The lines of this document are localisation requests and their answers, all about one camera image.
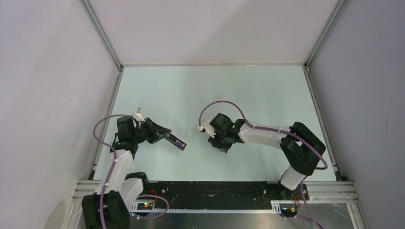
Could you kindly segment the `black remote control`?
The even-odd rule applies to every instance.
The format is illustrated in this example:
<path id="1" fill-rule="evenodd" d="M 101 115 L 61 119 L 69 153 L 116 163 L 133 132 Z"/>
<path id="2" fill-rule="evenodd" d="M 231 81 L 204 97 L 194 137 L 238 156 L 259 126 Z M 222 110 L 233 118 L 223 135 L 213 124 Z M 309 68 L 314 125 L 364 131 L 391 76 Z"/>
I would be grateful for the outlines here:
<path id="1" fill-rule="evenodd" d="M 185 142 L 181 141 L 179 138 L 177 138 L 175 135 L 171 133 L 165 135 L 163 138 L 168 142 L 170 142 L 171 144 L 173 144 L 174 146 L 176 146 L 181 151 L 183 151 L 187 146 Z"/>

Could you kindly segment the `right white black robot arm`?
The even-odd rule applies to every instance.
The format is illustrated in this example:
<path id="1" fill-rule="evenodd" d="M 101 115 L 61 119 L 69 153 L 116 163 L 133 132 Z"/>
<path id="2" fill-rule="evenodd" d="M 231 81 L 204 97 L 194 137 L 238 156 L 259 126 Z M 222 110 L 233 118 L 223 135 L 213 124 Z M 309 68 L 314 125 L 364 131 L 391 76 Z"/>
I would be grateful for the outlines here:
<path id="1" fill-rule="evenodd" d="M 283 199 L 291 199 L 297 193 L 301 181 L 318 170 L 323 162 L 326 146 L 303 123 L 292 126 L 271 127 L 254 125 L 245 119 L 232 121 L 218 113 L 199 126 L 199 131 L 209 135 L 208 142 L 222 152 L 227 152 L 236 143 L 255 143 L 280 149 L 289 166 L 281 176 L 278 194 Z"/>

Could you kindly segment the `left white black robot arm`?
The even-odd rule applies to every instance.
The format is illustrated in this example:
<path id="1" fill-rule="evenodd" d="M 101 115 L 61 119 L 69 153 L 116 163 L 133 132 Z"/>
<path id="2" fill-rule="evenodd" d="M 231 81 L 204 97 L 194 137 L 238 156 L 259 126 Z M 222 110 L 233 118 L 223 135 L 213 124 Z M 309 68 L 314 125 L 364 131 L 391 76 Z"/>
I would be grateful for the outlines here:
<path id="1" fill-rule="evenodd" d="M 186 144 L 166 127 L 156 124 L 140 114 L 116 114 L 117 132 L 108 144 L 95 137 L 96 141 L 110 150 L 107 173 L 95 191 L 83 197 L 82 210 L 87 229 L 128 229 L 131 208 L 138 198 L 147 198 L 151 192 L 148 177 L 144 172 L 130 173 L 139 144 L 154 144 L 165 139 L 180 150 Z"/>

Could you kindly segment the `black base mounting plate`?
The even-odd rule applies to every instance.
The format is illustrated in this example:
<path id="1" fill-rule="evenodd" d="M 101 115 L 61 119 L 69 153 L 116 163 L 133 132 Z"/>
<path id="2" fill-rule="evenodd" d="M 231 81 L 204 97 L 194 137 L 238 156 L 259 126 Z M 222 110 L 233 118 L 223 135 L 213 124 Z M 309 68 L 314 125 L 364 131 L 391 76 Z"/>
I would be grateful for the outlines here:
<path id="1" fill-rule="evenodd" d="M 272 210 L 272 202 L 309 200 L 306 185 L 289 190 L 265 181 L 157 181 L 143 194 L 165 198 L 170 210 Z"/>

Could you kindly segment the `aluminium frame rail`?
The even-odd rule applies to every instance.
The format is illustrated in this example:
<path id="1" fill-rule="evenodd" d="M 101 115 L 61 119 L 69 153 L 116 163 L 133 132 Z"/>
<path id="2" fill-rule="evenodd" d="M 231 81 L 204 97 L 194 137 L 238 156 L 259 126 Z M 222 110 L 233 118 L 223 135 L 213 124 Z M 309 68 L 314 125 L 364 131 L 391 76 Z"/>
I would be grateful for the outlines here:
<path id="1" fill-rule="evenodd" d="M 315 181 L 304 182 L 294 190 L 276 182 L 220 182 L 220 181 L 134 181 L 143 194 L 154 198 L 140 198 L 133 202 L 134 213 L 276 213 L 281 204 L 303 208 L 303 201 L 317 203 L 359 203 L 359 195 L 353 182 Z"/>

